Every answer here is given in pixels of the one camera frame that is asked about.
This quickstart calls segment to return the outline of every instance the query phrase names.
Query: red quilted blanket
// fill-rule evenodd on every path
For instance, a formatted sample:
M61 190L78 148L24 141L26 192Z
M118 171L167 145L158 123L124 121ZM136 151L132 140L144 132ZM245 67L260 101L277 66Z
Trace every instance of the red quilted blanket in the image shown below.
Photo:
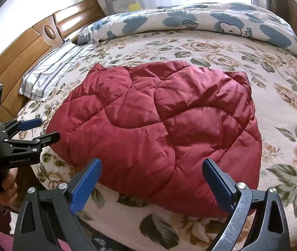
M226 216L203 178L212 158L235 182L256 189L261 136L247 75L184 61L136 67L95 64L59 107L47 132L76 169L92 157L100 182L189 216Z

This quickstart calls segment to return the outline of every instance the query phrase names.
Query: floral bedsheet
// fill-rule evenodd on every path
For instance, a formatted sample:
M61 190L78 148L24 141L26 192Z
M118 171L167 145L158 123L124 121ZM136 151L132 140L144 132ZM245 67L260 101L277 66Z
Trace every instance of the floral bedsheet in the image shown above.
M258 189L275 186L288 220L291 245L297 244L297 59L287 50L251 38L194 30L149 32L106 40L74 65L45 102L29 101L18 119L41 118L40 128L20 139L44 134L57 108L95 63L136 66L151 61L185 60L200 67L245 71L252 86L263 140ZM69 181L73 167L50 147L33 170L52 189ZM137 251L203 250L222 228L223 219L176 214L97 184L79 216L96 230ZM253 216L236 250L242 247Z

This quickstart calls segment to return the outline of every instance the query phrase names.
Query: oval wooden knob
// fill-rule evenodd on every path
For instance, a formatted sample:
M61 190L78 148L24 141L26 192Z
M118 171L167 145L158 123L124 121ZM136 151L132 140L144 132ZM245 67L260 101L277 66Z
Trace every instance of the oval wooden knob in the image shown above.
M55 39L55 33L49 25L45 25L44 31L50 39Z

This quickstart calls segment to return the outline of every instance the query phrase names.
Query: blue and white duvet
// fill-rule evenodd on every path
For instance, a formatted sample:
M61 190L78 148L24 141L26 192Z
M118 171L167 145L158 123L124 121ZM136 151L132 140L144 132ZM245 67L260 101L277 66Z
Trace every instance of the blue and white duvet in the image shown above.
M200 3L139 10L107 16L89 25L78 44L90 39L114 39L156 30L196 29L229 33L267 41L297 56L297 37L274 13L244 3Z

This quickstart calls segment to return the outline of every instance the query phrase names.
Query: blue grip pad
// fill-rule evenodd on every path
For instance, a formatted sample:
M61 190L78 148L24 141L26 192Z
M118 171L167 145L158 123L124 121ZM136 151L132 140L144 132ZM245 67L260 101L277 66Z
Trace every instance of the blue grip pad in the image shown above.
M219 207L223 211L227 211L228 213L232 214L234 211L233 194L231 193L230 189L226 186L226 184L231 183L230 181L228 181L228 177L226 177L225 173L223 173L216 164L213 165L214 166L211 165L208 159L203 161L203 176L207 181L211 191L213 192Z
M73 214L76 214L79 210L82 210L91 195L100 175L102 173L102 162L96 159L94 163L89 167L87 172L83 175L80 182L72 192L72 202L69 205Z
M21 122L18 126L18 129L20 131L26 131L29 129L39 127L41 125L42 125L42 119L37 118L37 119L32 119L32 120Z

